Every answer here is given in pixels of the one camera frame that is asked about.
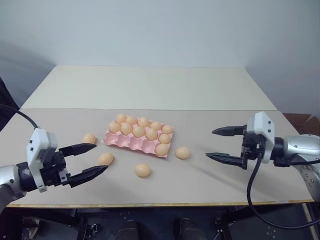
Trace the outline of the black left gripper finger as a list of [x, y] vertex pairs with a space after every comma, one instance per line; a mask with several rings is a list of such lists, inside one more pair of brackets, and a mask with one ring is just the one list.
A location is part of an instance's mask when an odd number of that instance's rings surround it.
[[81, 173], [71, 176], [67, 174], [67, 185], [71, 188], [82, 185], [89, 182], [101, 175], [109, 166], [108, 165], [97, 165], [83, 170]]
[[94, 143], [80, 143], [59, 148], [58, 151], [62, 152], [64, 157], [77, 156], [94, 149], [96, 146]]

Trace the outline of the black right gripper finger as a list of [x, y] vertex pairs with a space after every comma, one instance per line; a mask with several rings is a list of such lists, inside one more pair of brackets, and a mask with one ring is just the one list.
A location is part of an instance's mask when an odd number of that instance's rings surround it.
[[232, 137], [245, 135], [247, 131], [247, 125], [241, 126], [225, 126], [213, 130], [211, 133], [219, 136]]
[[244, 170], [247, 169], [247, 160], [241, 157], [231, 156], [226, 153], [218, 153], [218, 152], [206, 153], [205, 155], [210, 159], [215, 160], [219, 163], [237, 166]]

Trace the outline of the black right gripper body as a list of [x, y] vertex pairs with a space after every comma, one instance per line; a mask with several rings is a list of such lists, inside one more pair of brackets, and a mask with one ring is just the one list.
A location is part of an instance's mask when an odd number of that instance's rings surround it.
[[266, 138], [262, 134], [245, 132], [242, 138], [241, 159], [242, 165], [247, 166], [248, 160], [263, 158], [266, 150]]

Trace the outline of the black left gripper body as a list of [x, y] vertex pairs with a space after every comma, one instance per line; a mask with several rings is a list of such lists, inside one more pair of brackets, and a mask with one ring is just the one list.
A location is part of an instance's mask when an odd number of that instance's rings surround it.
[[70, 185], [71, 175], [66, 170], [65, 157], [73, 155], [71, 149], [59, 149], [54, 152], [53, 156], [43, 162], [43, 168], [40, 170], [43, 183], [46, 187], [59, 186], [59, 185]]

